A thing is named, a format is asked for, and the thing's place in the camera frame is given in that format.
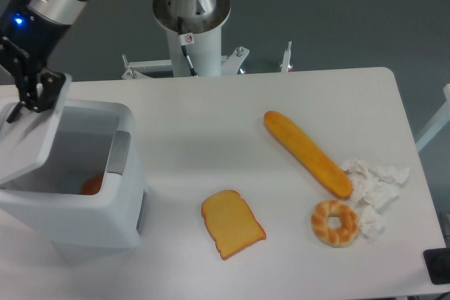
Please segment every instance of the toy bread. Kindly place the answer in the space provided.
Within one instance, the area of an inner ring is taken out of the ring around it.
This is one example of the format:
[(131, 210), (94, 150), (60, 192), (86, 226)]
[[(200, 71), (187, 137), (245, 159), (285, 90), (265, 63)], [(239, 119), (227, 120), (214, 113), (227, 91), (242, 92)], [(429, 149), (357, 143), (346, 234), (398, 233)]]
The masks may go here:
[(332, 194), (346, 198), (352, 194), (352, 182), (308, 135), (279, 112), (266, 112), (264, 123), (284, 145)]
[(208, 197), (202, 204), (202, 216), (223, 260), (266, 239), (266, 233), (252, 210), (234, 190), (224, 190)]
[[(331, 228), (328, 217), (337, 216), (341, 226)], [(332, 247), (344, 247), (352, 243), (359, 231), (358, 216), (340, 200), (325, 200), (316, 205), (311, 215), (311, 226), (317, 237)]]
[(100, 191), (102, 181), (103, 174), (88, 179), (86, 182), (84, 182), (80, 195), (95, 195), (98, 191)]

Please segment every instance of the paper scrap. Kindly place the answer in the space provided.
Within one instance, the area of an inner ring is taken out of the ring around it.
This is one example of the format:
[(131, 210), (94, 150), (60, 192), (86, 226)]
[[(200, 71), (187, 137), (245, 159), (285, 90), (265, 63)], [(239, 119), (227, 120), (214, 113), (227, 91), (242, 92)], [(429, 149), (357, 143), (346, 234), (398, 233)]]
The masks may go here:
[(371, 189), (372, 182), (361, 174), (352, 173), (347, 175), (352, 182), (353, 191), (350, 195), (350, 200), (353, 203), (359, 202), (366, 193)]
[(359, 218), (361, 232), (374, 241), (384, 227), (376, 210), (399, 195), (399, 186), (409, 177), (408, 167), (370, 165), (362, 159), (345, 161), (340, 168), (347, 173), (353, 191), (350, 200), (355, 207), (363, 206)]
[(385, 227), (385, 223), (381, 215), (375, 211), (371, 205), (363, 208), (359, 217), (359, 228), (361, 232), (371, 241), (375, 241), (378, 234)]
[(372, 188), (363, 196), (363, 199), (375, 209), (381, 209), (387, 202), (399, 195), (397, 186), (384, 183), (376, 183), (372, 185)]

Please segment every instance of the black object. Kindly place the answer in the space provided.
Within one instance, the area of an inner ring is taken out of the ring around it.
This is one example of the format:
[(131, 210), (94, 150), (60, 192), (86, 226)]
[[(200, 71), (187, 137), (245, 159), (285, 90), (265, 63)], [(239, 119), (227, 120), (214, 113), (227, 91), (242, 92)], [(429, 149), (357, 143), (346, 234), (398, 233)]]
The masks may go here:
[[(13, 77), (20, 102), (7, 122), (13, 122), (22, 107), (43, 112), (53, 107), (65, 82), (61, 73), (45, 69), (47, 59), (70, 28), (34, 11), (31, 0), (10, 0), (0, 17), (0, 65)], [(42, 92), (38, 93), (37, 84)]]
[(450, 284), (450, 248), (427, 249), (423, 258), (433, 284)]
[(441, 295), (439, 295), (435, 300), (441, 300), (441, 299), (443, 299), (443, 298), (445, 298), (447, 295), (449, 295), (450, 294), (450, 292), (445, 292), (445, 293), (442, 293)]

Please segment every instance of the gray floor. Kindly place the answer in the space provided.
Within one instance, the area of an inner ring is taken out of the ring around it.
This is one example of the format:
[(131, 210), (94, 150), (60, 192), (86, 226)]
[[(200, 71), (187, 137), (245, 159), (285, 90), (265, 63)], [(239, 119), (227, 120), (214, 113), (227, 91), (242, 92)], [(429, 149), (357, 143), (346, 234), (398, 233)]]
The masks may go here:
[[(8, 0), (0, 0), (3, 8)], [(296, 70), (384, 66), (413, 134), (450, 83), (450, 0), (231, 0), (223, 53), (251, 50), (248, 72), (275, 72), (289, 40)], [(75, 81), (119, 79), (129, 61), (169, 57), (152, 0), (91, 0), (50, 59)], [(450, 210), (450, 126), (421, 152), (437, 211)]]

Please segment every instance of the white table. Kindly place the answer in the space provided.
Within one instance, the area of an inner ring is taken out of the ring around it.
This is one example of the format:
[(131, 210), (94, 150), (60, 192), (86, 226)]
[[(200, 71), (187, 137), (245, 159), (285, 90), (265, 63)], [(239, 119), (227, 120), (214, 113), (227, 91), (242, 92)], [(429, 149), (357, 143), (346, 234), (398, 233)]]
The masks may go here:
[[(0, 97), (14, 95), (0, 87)], [(124, 103), (150, 184), (133, 250), (53, 244), (0, 213), (3, 299), (361, 299), (440, 293), (422, 252), (444, 247), (393, 74), (385, 68), (74, 83), (71, 98)], [(266, 131), (278, 110), (336, 162), (405, 164), (412, 177), (375, 243), (319, 242), (309, 217), (332, 195)], [(200, 205), (241, 193), (265, 241), (222, 261)]]

